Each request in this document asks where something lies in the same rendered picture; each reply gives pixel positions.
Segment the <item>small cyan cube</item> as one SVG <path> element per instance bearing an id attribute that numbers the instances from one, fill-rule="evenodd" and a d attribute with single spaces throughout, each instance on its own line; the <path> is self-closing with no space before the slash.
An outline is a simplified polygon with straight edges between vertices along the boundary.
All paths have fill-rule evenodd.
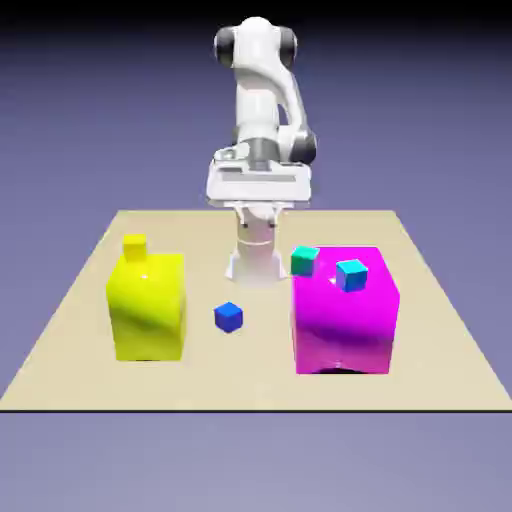
<path id="1" fill-rule="evenodd" d="M 368 268 L 359 260 L 336 263 L 336 285 L 344 292 L 363 290 L 368 278 Z"/>

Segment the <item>large yellow box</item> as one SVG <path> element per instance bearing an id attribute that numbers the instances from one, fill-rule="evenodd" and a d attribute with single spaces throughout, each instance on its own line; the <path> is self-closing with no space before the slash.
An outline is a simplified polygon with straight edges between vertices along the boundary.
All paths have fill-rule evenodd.
<path id="1" fill-rule="evenodd" d="M 186 332 L 184 256 L 120 256 L 106 285 L 116 359 L 178 361 Z"/>

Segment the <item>large magenta box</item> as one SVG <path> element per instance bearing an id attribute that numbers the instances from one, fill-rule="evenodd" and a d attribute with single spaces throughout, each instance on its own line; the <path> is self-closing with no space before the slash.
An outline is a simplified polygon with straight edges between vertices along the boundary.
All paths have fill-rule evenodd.
<path id="1" fill-rule="evenodd" d="M 336 264 L 358 260 L 365 287 L 336 284 Z M 400 294 L 375 246 L 321 246 L 310 277 L 293 276 L 291 326 L 298 374 L 390 370 Z"/>

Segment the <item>small yellow cube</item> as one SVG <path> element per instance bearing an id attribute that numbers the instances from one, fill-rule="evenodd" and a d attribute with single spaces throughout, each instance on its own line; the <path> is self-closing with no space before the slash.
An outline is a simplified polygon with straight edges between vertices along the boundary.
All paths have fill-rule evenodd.
<path id="1" fill-rule="evenodd" d="M 126 234 L 122 240 L 122 253 L 129 263 L 144 261 L 147 257 L 145 234 Z"/>

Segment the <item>small blue cube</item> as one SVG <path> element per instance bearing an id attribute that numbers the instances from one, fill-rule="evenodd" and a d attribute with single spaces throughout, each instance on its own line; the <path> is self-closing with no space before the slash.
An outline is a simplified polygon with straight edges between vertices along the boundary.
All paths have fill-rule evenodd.
<path id="1" fill-rule="evenodd" d="M 215 325 L 226 333 L 231 333 L 243 325 L 243 310 L 232 302 L 226 302 L 214 309 Z"/>

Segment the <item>small green cube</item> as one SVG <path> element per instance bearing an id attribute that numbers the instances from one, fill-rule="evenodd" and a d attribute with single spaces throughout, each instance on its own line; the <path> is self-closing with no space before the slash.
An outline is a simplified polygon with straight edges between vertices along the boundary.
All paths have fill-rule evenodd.
<path id="1" fill-rule="evenodd" d="M 312 276 L 319 252 L 320 249 L 316 247 L 297 246 L 291 254 L 291 274 L 294 276 Z"/>

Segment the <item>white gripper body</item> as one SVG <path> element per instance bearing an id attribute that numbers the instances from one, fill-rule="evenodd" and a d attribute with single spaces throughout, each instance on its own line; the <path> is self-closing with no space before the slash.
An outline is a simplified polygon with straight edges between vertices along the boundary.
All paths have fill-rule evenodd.
<path id="1" fill-rule="evenodd" d="M 307 203 L 311 199 L 311 175 L 310 167 L 303 164 L 271 161 L 269 170 L 250 170 L 246 161 L 212 162 L 206 196 L 217 205 Z"/>

